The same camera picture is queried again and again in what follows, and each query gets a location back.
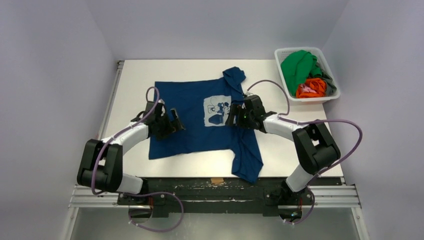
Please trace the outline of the blue t-shirt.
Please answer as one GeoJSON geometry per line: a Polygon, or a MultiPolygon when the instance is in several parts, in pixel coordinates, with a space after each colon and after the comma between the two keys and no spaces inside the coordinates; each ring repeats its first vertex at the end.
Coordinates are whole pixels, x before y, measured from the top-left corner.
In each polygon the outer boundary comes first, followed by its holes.
{"type": "Polygon", "coordinates": [[[222,77],[189,82],[157,81],[160,99],[176,109],[185,129],[158,140],[150,138],[151,160],[195,152],[231,150],[231,173],[255,183],[263,160],[254,130],[226,125],[232,104],[243,104],[242,82],[245,73],[234,66],[222,77]]]}

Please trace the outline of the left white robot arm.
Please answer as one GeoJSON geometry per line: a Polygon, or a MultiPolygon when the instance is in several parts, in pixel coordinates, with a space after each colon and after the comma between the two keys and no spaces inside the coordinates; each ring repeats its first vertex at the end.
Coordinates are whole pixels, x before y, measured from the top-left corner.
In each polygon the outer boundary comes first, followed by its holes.
{"type": "Polygon", "coordinates": [[[139,112],[119,132],[103,139],[86,142],[77,173],[77,183],[91,188],[95,195],[104,192],[138,195],[144,181],[123,171],[124,155],[137,144],[151,137],[163,140],[185,129],[175,108],[148,101],[144,111],[139,112]]]}

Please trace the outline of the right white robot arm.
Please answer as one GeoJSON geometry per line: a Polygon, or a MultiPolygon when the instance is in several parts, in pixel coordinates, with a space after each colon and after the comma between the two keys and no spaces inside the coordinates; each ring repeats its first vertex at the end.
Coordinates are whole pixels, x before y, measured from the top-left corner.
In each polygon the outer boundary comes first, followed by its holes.
{"type": "Polygon", "coordinates": [[[232,104],[226,125],[258,130],[294,143],[298,166],[282,183],[282,194],[302,192],[321,170],[341,158],[341,152],[323,121],[301,123],[266,111],[258,95],[245,96],[243,104],[232,104]]]}

